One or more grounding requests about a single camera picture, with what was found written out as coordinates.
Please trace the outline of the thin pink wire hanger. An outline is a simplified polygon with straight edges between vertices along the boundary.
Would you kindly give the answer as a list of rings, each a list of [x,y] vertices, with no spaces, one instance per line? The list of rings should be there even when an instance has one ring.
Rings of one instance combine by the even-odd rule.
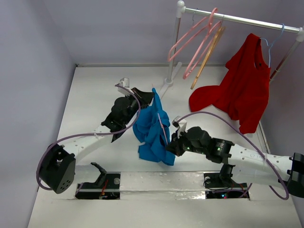
[[[154,99],[153,99],[153,117],[155,117],[157,125],[160,127],[163,137],[164,137],[164,145],[167,145],[170,141],[169,136],[169,117],[167,113],[162,108],[161,97],[158,95],[155,86],[152,85],[152,91],[154,92]]]

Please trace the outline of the blue t shirt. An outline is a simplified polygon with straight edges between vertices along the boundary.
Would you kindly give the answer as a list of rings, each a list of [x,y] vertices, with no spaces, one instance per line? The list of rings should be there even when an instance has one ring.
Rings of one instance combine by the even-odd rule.
[[[163,133],[153,117],[152,105],[142,109],[138,116],[133,125],[133,133],[141,143],[138,147],[139,158],[173,166],[175,155],[165,150]]]

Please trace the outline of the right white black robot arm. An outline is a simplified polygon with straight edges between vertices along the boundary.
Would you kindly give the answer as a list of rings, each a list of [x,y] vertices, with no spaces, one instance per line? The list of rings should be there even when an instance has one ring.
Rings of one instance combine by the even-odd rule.
[[[203,154],[207,160],[222,164],[219,182],[257,183],[286,189],[290,195],[304,196],[304,156],[272,155],[250,150],[228,140],[212,138],[200,127],[177,130],[171,136],[166,150],[176,156],[185,152]]]

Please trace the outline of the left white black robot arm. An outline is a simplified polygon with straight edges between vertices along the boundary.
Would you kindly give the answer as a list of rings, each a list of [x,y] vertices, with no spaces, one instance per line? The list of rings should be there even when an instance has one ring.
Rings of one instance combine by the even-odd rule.
[[[96,129],[91,133],[66,136],[48,146],[36,170],[40,188],[56,194],[66,191],[74,181],[77,162],[98,148],[113,143],[132,128],[155,95],[154,92],[122,85],[118,86],[118,90],[123,96],[115,100],[111,112]]]

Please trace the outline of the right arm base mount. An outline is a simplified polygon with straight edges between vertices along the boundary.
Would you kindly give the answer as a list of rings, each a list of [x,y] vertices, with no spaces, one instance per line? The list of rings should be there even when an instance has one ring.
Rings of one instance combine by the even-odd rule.
[[[246,183],[232,180],[232,165],[224,164],[219,172],[204,173],[206,199],[250,199]]]

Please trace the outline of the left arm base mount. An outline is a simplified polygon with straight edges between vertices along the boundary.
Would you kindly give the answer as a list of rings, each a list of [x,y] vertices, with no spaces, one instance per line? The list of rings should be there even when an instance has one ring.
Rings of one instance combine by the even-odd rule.
[[[107,172],[96,162],[91,165],[100,172],[94,182],[79,183],[76,188],[75,198],[80,200],[119,200],[120,199],[120,172]]]

